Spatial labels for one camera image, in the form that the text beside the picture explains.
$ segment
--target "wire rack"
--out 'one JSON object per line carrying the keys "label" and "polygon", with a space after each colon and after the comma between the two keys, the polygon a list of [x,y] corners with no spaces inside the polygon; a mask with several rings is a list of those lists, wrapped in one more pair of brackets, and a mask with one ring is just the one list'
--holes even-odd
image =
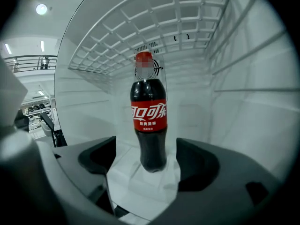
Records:
{"label": "wire rack", "polygon": [[109,75],[133,64],[140,51],[204,53],[228,1],[124,0],[89,30],[68,68]]}

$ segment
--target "ceiling light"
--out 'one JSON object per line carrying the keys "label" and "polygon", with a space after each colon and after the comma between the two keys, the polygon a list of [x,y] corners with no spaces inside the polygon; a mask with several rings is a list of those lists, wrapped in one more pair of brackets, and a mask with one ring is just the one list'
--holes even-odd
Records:
{"label": "ceiling light", "polygon": [[10,51],[9,46],[8,46],[7,43],[5,43],[5,47],[6,47],[6,49],[7,49],[7,52],[8,52],[9,54],[11,54],[11,51]]}
{"label": "ceiling light", "polygon": [[45,49],[44,49],[44,41],[41,41],[41,49],[42,49],[42,52],[45,51]]}
{"label": "ceiling light", "polygon": [[36,8],[37,14],[44,15],[47,12],[47,6],[45,4],[39,4]]}

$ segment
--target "red label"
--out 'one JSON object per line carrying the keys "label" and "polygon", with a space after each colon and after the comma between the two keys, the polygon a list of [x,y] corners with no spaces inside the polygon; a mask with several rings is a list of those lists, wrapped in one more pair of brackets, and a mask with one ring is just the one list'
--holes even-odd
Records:
{"label": "red label", "polygon": [[156,132],[167,126],[166,100],[131,102],[135,129],[141,132]]}

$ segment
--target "coca-cola bottle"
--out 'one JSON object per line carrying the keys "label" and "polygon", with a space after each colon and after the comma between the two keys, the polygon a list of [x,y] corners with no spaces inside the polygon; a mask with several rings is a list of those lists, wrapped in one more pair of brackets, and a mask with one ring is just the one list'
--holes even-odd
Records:
{"label": "coca-cola bottle", "polygon": [[135,82],[131,87],[130,99],[135,133],[141,147],[141,164],[150,173],[161,171],[167,161],[166,93],[154,72],[150,52],[136,55]]}

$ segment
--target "railing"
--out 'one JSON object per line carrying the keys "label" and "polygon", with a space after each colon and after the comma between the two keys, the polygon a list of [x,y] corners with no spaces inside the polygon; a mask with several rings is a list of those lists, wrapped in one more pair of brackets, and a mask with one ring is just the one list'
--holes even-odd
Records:
{"label": "railing", "polygon": [[57,56],[53,55],[25,55],[5,58],[4,61],[14,73],[18,73],[33,70],[55,70],[56,58]]}

